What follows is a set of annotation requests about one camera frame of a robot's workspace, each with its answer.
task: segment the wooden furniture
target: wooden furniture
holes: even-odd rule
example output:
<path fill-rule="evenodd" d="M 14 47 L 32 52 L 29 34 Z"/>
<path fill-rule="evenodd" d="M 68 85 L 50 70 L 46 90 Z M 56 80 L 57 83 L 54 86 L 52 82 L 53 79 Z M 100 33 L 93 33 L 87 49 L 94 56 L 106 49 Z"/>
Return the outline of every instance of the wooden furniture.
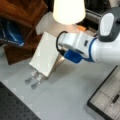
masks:
<path fill-rule="evenodd" d="M 13 61 L 10 59 L 11 62 L 8 62 L 9 64 L 13 64 L 21 61 L 18 57 L 19 52 L 18 54 L 16 52 L 18 49 L 19 51 L 21 50 L 22 53 L 23 51 L 31 52 L 30 41 L 36 36 L 35 27 L 47 12 L 47 5 L 43 0 L 0 0 L 0 3 L 0 16 L 16 22 L 25 40 L 23 47 L 5 46 L 8 61 L 11 56 L 15 58 Z"/>

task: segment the table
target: table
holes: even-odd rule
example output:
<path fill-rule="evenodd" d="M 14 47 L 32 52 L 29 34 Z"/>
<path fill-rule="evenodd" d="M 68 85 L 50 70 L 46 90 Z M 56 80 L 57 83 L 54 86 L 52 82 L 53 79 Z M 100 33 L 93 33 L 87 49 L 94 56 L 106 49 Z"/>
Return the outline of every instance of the table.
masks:
<path fill-rule="evenodd" d="M 32 90 L 24 80 L 31 73 L 30 59 L 9 66 L 0 47 L 0 80 L 42 120 L 103 120 L 90 110 L 87 100 L 115 67 L 67 60 L 48 80 Z"/>

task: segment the white lampshade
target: white lampshade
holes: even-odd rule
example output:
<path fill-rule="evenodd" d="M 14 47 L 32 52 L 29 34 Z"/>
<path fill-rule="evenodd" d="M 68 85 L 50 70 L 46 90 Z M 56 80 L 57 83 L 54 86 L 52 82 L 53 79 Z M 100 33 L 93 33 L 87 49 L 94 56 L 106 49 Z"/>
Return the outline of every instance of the white lampshade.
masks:
<path fill-rule="evenodd" d="M 53 17 L 66 25 L 82 21 L 85 17 L 84 0 L 55 0 Z"/>

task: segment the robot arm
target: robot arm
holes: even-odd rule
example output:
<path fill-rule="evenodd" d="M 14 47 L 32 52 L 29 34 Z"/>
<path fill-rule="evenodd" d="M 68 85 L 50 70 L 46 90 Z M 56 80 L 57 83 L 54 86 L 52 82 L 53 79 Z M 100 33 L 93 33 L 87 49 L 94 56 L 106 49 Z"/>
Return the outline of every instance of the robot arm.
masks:
<path fill-rule="evenodd" d="M 101 18 L 98 38 L 84 32 L 63 32 L 57 45 L 65 51 L 64 57 L 74 63 L 82 59 L 120 65 L 120 8 L 108 10 Z"/>

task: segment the black object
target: black object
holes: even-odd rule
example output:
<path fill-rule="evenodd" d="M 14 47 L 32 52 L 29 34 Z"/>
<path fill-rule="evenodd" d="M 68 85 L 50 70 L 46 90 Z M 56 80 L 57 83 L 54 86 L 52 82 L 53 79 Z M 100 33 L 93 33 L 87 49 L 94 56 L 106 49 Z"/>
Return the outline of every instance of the black object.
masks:
<path fill-rule="evenodd" d="M 117 100 L 119 99 L 119 97 L 120 97 L 120 95 L 119 95 L 119 94 L 117 94 L 117 95 L 115 96 L 115 98 L 113 99 L 113 101 L 112 101 L 112 104 L 111 104 L 111 105 L 114 105 L 114 104 L 117 102 Z"/>
<path fill-rule="evenodd" d="M 101 21 L 100 21 L 99 29 L 98 29 L 98 39 L 102 42 L 112 42 L 112 41 L 114 41 L 118 37 L 119 32 L 120 32 L 120 8 L 119 7 L 111 8 L 111 9 L 107 10 L 104 13 L 104 15 L 107 14 L 107 13 L 112 13 L 113 14 L 114 21 L 113 21 L 113 26 L 112 26 L 112 29 L 110 31 L 110 34 L 107 35 L 107 36 L 102 36 L 100 34 L 100 25 L 101 25 Z"/>
<path fill-rule="evenodd" d="M 97 108 L 95 105 L 91 103 L 91 99 L 94 97 L 94 95 L 99 91 L 99 89 L 103 86 L 103 84 L 107 81 L 107 79 L 111 76 L 111 74 L 116 70 L 118 66 L 116 66 L 111 73 L 106 77 L 106 79 L 103 81 L 103 83 L 97 88 L 97 90 L 93 93 L 93 95 L 90 97 L 90 99 L 87 102 L 87 106 L 90 107 L 92 110 L 94 110 L 96 113 L 98 113 L 100 116 L 102 116 L 105 120 L 113 120 L 111 117 L 109 117 L 107 114 L 105 114 L 103 111 L 101 111 L 99 108 Z"/>
<path fill-rule="evenodd" d="M 96 13 L 103 13 L 110 8 L 109 0 L 85 0 L 85 7 Z"/>
<path fill-rule="evenodd" d="M 0 120 L 40 120 L 0 82 Z"/>

